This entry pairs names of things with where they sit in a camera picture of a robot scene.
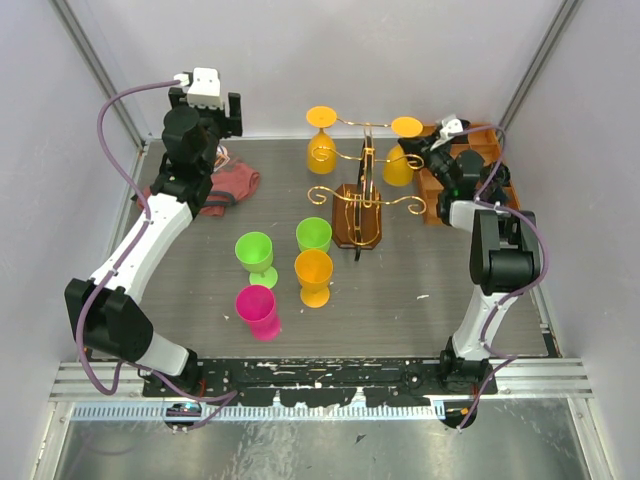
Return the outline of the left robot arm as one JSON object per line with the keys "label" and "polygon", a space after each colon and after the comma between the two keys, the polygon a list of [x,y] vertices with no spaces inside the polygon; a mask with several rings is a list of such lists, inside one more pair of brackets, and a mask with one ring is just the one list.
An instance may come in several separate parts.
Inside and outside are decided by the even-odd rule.
{"label": "left robot arm", "polygon": [[149,191],[136,193],[140,217],[89,279],[72,279],[64,291],[79,359],[105,395],[116,388],[97,379],[88,350],[149,371],[178,396],[202,385],[197,354],[157,333],[139,303],[160,260],[209,197],[221,140],[243,133],[241,96],[231,92],[222,102],[175,81],[167,86],[171,108],[163,119],[165,152]]}

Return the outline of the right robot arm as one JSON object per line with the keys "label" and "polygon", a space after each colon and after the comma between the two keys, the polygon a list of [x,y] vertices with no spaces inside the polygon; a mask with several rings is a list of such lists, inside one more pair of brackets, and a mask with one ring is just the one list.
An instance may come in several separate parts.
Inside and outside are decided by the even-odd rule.
{"label": "right robot arm", "polygon": [[474,285],[460,327],[441,351],[437,381],[459,394],[489,377],[492,339],[510,306],[536,282],[542,261],[533,228],[535,215],[510,209],[504,186],[510,171],[501,160],[491,164],[472,149],[450,154],[435,138],[402,138],[412,161],[441,184],[436,212],[443,224],[471,235],[469,274]]}

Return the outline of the gold wire wine glass rack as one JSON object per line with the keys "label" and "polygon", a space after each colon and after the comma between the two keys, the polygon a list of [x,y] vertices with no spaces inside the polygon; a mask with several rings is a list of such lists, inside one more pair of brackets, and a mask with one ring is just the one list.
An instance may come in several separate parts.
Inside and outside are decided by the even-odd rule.
{"label": "gold wire wine glass rack", "polygon": [[[335,149],[337,162],[344,159],[358,163],[357,181],[354,184],[342,184],[336,189],[316,185],[308,190],[307,198],[315,205],[332,202],[332,239],[337,247],[352,249],[354,259],[358,261],[364,250],[374,249],[382,239],[381,208],[384,205],[391,206],[407,201],[409,203],[407,210],[413,215],[425,213],[427,205],[424,200],[415,195],[403,196],[387,202],[382,199],[375,185],[375,166],[378,163],[385,165],[387,157],[377,156],[374,131],[376,129],[391,130],[391,122],[354,122],[344,120],[337,114],[337,121],[334,124],[336,123],[359,127],[363,131],[363,144],[359,155],[349,156],[339,152],[337,147]],[[410,158],[414,172],[424,166],[424,160],[419,156],[407,156]]]}

